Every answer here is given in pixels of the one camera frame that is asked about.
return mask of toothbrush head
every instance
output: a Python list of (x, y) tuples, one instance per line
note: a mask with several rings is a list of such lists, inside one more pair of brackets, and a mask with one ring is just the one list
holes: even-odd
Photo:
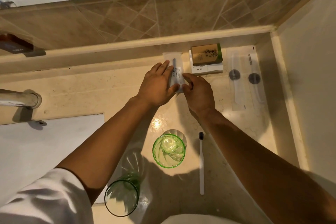
[(199, 138), (200, 140), (203, 140), (203, 138), (204, 138), (204, 133), (203, 133), (202, 131), (198, 133), (198, 138)]

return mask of hand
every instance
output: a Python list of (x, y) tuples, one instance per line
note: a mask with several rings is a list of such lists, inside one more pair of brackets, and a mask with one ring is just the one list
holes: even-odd
[(157, 63), (149, 70), (140, 86), (137, 97), (145, 101), (150, 107), (167, 103), (179, 89), (180, 85), (174, 84), (169, 87), (170, 76), (174, 67), (167, 68), (169, 60), (163, 64)]
[(184, 73), (183, 77), (189, 82), (189, 85), (183, 84), (182, 89), (191, 111), (201, 116), (204, 111), (214, 110), (215, 99), (210, 83), (194, 74)]

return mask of backsplash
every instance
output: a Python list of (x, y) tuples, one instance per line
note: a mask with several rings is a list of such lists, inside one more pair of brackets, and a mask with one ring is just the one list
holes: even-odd
[(299, 1), (65, 1), (0, 10), (0, 34), (12, 33), (48, 50), (88, 46), (274, 24)]

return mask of person's left arm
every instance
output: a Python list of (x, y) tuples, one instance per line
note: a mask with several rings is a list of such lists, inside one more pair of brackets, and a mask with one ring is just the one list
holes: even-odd
[(77, 176), (91, 204), (109, 181), (145, 114), (169, 101), (179, 89), (178, 84), (169, 87), (173, 66), (167, 68), (168, 64), (165, 61), (154, 65), (146, 73), (139, 93), (56, 166)]

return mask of bright green glass rim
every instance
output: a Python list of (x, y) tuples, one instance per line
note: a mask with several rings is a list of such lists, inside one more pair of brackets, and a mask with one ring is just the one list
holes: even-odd
[[(154, 154), (154, 146), (155, 146), (155, 143), (156, 143), (156, 141), (158, 141), (158, 140), (159, 140), (161, 137), (163, 137), (163, 136), (174, 136), (174, 137), (176, 137), (178, 140), (180, 140), (181, 143), (182, 143), (182, 145), (183, 145), (183, 149), (184, 149), (183, 158), (181, 159), (181, 161), (180, 161), (178, 164), (176, 164), (176, 165), (173, 166), (173, 167), (165, 167), (165, 166), (161, 165), (161, 164), (158, 162), (158, 160), (155, 158), (155, 154)], [(154, 144), (153, 144), (152, 153), (153, 153), (153, 158), (154, 158), (155, 162), (157, 162), (157, 164), (158, 164), (159, 166), (161, 166), (161, 167), (163, 167), (163, 168), (174, 168), (174, 167), (177, 167), (179, 164), (181, 164), (182, 161), (184, 160), (184, 157), (186, 156), (186, 146), (184, 145), (182, 139), (179, 138), (177, 135), (174, 135), (174, 134), (164, 134), (164, 135), (158, 137), (158, 139), (155, 140), (155, 142), (154, 142)]]
[[(133, 188), (135, 189), (135, 191), (136, 191), (136, 197), (137, 197), (137, 199), (138, 199), (137, 202), (136, 202), (136, 205), (135, 205), (134, 209), (133, 209), (130, 213), (128, 213), (128, 214), (126, 214), (126, 215), (122, 215), (122, 216), (120, 216), (120, 215), (116, 215), (116, 214), (112, 213), (112, 212), (110, 211), (110, 209), (107, 207), (107, 202), (106, 202), (106, 194), (107, 194), (109, 188), (111, 188), (111, 187), (112, 187), (114, 184), (116, 184), (117, 182), (127, 182), (127, 183), (131, 184), (131, 185), (133, 186)], [(105, 195), (104, 195), (104, 203), (105, 203), (105, 207), (106, 207), (106, 209), (107, 209), (112, 215), (114, 215), (114, 216), (116, 216), (116, 217), (126, 217), (126, 216), (130, 215), (131, 213), (133, 213), (134, 210), (137, 208), (137, 206), (138, 206), (138, 204), (139, 204), (139, 196), (140, 196), (139, 194), (140, 194), (140, 192), (138, 191), (136, 185), (133, 184), (133, 182), (131, 182), (131, 181), (129, 181), (129, 180), (124, 180), (124, 179), (116, 180), (116, 181), (112, 182), (112, 183), (107, 187), (107, 189), (106, 189), (106, 191), (105, 191)]]

